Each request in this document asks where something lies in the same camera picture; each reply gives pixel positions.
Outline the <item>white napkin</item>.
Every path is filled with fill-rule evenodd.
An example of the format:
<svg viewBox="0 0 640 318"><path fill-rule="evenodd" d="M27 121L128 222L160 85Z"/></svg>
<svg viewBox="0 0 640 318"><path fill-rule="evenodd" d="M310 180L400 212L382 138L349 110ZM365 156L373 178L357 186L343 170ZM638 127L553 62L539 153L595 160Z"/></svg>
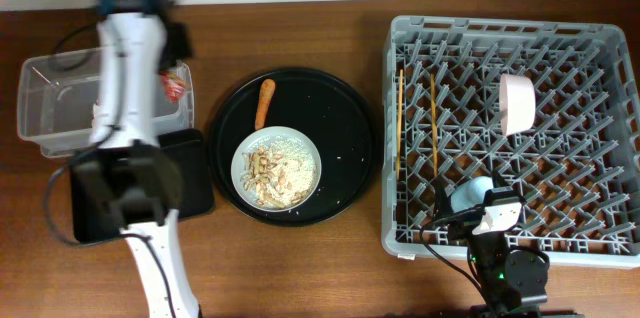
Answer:
<svg viewBox="0 0 640 318"><path fill-rule="evenodd" d="M101 107L97 103L95 103L92 107L93 118L97 118L100 113L101 113Z"/></svg>

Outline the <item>light blue cup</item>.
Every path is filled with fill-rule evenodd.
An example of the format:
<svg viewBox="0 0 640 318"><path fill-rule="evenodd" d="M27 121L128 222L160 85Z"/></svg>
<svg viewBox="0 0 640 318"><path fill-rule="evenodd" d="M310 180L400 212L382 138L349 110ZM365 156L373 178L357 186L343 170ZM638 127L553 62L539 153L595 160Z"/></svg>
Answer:
<svg viewBox="0 0 640 318"><path fill-rule="evenodd" d="M456 213L482 204L486 192L493 188L493 180L488 176L476 177L458 186L450 196L452 211Z"/></svg>

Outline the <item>wooden chopstick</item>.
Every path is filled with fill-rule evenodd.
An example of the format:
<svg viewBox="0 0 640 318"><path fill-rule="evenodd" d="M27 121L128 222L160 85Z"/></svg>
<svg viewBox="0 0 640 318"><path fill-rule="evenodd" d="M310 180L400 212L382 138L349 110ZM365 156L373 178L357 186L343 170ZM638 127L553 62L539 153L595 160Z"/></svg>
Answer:
<svg viewBox="0 0 640 318"><path fill-rule="evenodd" d="M437 104L436 104L436 87L435 87L435 75L430 73L430 102L431 102L431 136L432 136L432 160L433 160L433 174L434 177L438 177L438 133L437 133Z"/></svg>
<svg viewBox="0 0 640 318"><path fill-rule="evenodd" d="M397 83L397 114L396 114L396 181L400 181L401 173L401 142L402 142L402 125L403 125L403 95L404 95L404 70L400 69L399 79Z"/></svg>

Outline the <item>red snack wrapper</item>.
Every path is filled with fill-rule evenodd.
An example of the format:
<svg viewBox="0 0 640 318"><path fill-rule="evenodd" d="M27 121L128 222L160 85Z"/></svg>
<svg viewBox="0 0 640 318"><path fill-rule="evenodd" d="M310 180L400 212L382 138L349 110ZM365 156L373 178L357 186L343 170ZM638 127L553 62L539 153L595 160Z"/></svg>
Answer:
<svg viewBox="0 0 640 318"><path fill-rule="evenodd" d="M173 71L163 71L160 76L167 100L179 102L188 90L186 81Z"/></svg>

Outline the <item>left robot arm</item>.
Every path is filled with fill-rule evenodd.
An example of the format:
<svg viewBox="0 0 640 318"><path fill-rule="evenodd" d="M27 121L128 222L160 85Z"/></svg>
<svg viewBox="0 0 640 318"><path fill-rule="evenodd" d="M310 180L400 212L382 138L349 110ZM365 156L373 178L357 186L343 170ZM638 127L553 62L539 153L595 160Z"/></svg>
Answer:
<svg viewBox="0 0 640 318"><path fill-rule="evenodd" d="M74 178L112 219L134 257L152 317L198 317L178 240L183 180L152 118L159 73L183 57L172 45L173 0L98 0L99 110Z"/></svg>

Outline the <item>pink bowl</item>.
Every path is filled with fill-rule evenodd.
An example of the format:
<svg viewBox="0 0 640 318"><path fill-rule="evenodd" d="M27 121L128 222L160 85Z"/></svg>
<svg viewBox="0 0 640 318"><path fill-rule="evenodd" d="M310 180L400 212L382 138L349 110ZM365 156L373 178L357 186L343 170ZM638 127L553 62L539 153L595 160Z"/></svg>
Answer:
<svg viewBox="0 0 640 318"><path fill-rule="evenodd" d="M535 120L536 98L532 81L525 76L502 74L499 85L500 126L504 136L530 129Z"/></svg>

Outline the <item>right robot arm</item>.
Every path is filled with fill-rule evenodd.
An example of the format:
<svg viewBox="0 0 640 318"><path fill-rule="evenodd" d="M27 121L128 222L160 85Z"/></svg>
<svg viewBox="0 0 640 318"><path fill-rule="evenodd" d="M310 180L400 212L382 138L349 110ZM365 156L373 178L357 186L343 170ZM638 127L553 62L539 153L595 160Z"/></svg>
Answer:
<svg viewBox="0 0 640 318"><path fill-rule="evenodd" d="M548 300L549 256L528 246L508 243L506 233L519 224L524 197L500 173L479 176L445 189L434 184L434 216L422 231L446 229L447 238L467 244L468 279L484 303L469 309L469 317L542 317Z"/></svg>

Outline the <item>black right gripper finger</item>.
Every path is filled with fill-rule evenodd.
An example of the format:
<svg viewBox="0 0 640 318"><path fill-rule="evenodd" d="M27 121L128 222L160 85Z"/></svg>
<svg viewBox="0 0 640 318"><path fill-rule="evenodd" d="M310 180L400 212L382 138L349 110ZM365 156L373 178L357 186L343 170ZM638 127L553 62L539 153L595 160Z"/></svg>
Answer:
<svg viewBox="0 0 640 318"><path fill-rule="evenodd" d="M441 177L438 177L434 182L435 188L435 203L434 203L434 215L431 221L431 225L436 227L449 227L454 221L454 212L451 206L451 198L446 193L445 182Z"/></svg>
<svg viewBox="0 0 640 318"><path fill-rule="evenodd" d="M514 196L518 198L522 198L521 193L515 188L512 184L506 181L506 179L501 175L498 170L493 170L491 173L491 179L493 185L496 189L503 189L506 192L512 193Z"/></svg>

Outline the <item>white plate with food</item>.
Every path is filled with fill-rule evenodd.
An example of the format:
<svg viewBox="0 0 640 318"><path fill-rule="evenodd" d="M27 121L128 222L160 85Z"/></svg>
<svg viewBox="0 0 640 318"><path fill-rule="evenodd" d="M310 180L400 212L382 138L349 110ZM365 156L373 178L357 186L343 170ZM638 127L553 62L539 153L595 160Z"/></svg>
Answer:
<svg viewBox="0 0 640 318"><path fill-rule="evenodd" d="M231 160L236 193L264 213L289 212L304 204L320 183L322 163L303 133L275 126L244 138Z"/></svg>

